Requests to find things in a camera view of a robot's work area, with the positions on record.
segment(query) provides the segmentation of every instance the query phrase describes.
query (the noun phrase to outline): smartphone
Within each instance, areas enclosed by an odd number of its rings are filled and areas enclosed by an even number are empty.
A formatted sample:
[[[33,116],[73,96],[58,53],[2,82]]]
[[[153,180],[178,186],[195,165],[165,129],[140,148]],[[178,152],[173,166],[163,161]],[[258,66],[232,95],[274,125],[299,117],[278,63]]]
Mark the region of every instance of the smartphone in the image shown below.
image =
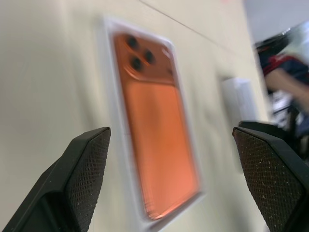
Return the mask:
[[[173,53],[138,34],[113,36],[144,208],[156,220],[198,192]]]

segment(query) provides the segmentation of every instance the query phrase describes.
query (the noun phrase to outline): white wall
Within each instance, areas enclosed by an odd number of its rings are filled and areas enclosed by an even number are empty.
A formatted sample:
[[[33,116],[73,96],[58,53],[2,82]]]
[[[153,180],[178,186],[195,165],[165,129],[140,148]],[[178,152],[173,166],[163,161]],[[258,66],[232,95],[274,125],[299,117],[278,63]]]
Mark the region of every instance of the white wall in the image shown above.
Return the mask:
[[[253,42],[309,20],[308,0],[245,0]]]

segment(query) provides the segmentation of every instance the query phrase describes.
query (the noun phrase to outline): beige surface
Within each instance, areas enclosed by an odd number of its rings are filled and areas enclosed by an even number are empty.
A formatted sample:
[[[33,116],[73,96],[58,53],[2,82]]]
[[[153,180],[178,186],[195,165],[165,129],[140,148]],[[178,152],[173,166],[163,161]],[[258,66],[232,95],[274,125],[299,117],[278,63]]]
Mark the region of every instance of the beige surface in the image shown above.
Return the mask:
[[[0,229],[74,136],[110,124],[94,38],[102,14],[164,35],[176,47],[209,192],[165,231],[261,232],[219,88],[227,76],[250,78],[267,120],[240,0],[1,1]],[[89,231],[130,231],[114,146],[111,140]]]

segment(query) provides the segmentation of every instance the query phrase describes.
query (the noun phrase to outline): person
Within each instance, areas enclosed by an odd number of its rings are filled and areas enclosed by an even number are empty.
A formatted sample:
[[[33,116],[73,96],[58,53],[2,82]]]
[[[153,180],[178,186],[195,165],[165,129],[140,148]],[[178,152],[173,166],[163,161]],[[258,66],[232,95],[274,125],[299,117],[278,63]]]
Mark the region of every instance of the person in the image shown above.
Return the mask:
[[[309,114],[309,66],[296,56],[258,52],[269,93],[290,93],[302,110]]]

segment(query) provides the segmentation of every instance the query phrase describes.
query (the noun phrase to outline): camera lens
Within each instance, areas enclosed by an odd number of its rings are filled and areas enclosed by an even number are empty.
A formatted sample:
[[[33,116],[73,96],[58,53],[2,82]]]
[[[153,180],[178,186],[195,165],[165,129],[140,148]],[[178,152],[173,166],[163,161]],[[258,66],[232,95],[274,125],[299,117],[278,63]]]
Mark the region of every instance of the camera lens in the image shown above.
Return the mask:
[[[138,49],[139,47],[139,42],[137,42],[136,38],[131,35],[127,38],[126,43],[130,48],[134,50]]]
[[[154,57],[154,55],[152,54],[152,52],[151,51],[149,51],[149,50],[147,50],[145,53],[144,53],[144,58],[145,58],[145,60],[148,62],[148,63],[150,63],[150,64],[152,64],[155,60],[155,57]]]
[[[133,58],[131,61],[131,66],[133,69],[136,71],[140,71],[142,69],[142,63],[141,60],[138,59],[137,57]]]

